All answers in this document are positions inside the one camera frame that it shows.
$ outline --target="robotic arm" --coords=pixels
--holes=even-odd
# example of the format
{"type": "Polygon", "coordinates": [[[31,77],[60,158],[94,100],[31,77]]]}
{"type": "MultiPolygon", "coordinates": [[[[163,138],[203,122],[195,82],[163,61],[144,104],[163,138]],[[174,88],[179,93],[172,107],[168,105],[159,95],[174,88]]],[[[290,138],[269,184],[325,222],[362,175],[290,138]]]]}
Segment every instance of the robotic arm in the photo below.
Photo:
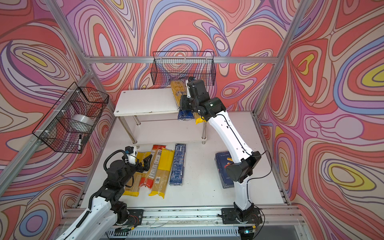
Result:
{"type": "MultiPolygon", "coordinates": [[[[135,172],[149,170],[152,155],[146,157],[142,163],[136,161],[136,147],[126,147],[117,150],[107,157],[104,170],[107,172],[103,186],[89,199],[88,208],[57,240],[94,240],[110,229],[115,223],[124,225],[129,216],[127,204],[120,202],[119,198],[124,193],[124,186],[133,177],[135,172]],[[107,168],[107,162],[115,154],[122,152],[122,160],[116,160],[107,168]]],[[[131,228],[120,228],[117,231],[128,232],[131,228]]]]}
{"type": "Polygon", "coordinates": [[[235,216],[240,222],[247,221],[253,212],[253,204],[248,201],[247,179],[252,175],[252,169],[260,161],[261,155],[252,152],[244,142],[221,100],[209,97],[203,80],[190,77],[186,83],[187,95],[181,97],[181,110],[197,112],[217,131],[228,148],[233,163],[226,166],[225,170],[234,182],[235,216]]]}

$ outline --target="black mounting plate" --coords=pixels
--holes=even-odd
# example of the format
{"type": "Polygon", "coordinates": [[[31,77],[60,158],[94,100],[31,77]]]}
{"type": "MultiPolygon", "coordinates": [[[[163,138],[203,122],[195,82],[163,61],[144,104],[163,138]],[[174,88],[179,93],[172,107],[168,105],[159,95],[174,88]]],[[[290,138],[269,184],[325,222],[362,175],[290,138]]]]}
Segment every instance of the black mounting plate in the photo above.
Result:
{"type": "Polygon", "coordinates": [[[129,215],[128,215],[128,222],[125,225],[134,225],[134,226],[141,225],[144,209],[127,209],[127,211],[129,212],[129,215]]]}
{"type": "MultiPolygon", "coordinates": [[[[237,214],[234,208],[221,209],[221,215],[223,216],[223,224],[240,224],[236,221],[237,214]]],[[[247,219],[243,220],[243,222],[247,222],[247,224],[255,224],[256,226],[263,223],[260,210],[254,207],[251,215],[247,219]]]]}

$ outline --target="shelf top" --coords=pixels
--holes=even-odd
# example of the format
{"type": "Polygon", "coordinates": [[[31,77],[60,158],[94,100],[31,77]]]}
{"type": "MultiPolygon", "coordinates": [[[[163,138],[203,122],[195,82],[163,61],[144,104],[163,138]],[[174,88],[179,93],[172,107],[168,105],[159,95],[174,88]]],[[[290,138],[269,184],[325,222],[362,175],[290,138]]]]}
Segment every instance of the shelf top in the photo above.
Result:
{"type": "Polygon", "coordinates": [[[171,88],[125,90],[116,104],[116,117],[178,113],[179,108],[171,88]]]}

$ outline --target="psychedelic wall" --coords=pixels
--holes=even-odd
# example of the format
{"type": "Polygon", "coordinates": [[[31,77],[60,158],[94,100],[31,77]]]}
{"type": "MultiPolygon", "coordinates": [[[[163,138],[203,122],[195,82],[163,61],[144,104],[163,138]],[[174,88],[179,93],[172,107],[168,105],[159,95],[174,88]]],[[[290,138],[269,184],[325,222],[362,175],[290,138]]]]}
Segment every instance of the psychedelic wall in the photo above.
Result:
{"type": "MultiPolygon", "coordinates": [[[[1,2],[0,23],[1,174],[84,69],[43,1],[1,2]]],[[[50,237],[75,202],[112,116],[104,111],[82,154],[39,147],[0,197],[0,240],[50,237]]]]}
{"type": "MultiPolygon", "coordinates": [[[[204,50],[215,56],[277,56],[298,5],[277,0],[58,3],[90,56],[204,50]]],[[[217,64],[211,97],[222,98],[230,110],[252,111],[270,68],[271,64],[217,64]]],[[[98,63],[93,69],[114,103],[122,90],[160,87],[152,86],[151,64],[98,63]]]]}
{"type": "Polygon", "coordinates": [[[384,239],[384,2],[314,0],[263,106],[315,239],[384,239]]]}

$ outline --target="wire basket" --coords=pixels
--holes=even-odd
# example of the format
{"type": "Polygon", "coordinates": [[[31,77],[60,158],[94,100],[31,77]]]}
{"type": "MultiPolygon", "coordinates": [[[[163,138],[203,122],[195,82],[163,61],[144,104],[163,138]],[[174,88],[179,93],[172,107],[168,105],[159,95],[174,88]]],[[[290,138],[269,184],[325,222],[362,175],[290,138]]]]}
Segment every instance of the wire basket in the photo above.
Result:
{"type": "Polygon", "coordinates": [[[171,80],[193,76],[206,86],[215,85],[213,51],[155,51],[151,77],[153,85],[169,85],[171,80]]]}
{"type": "Polygon", "coordinates": [[[108,101],[106,93],[77,87],[41,134],[32,133],[55,152],[82,153],[108,101]]]}

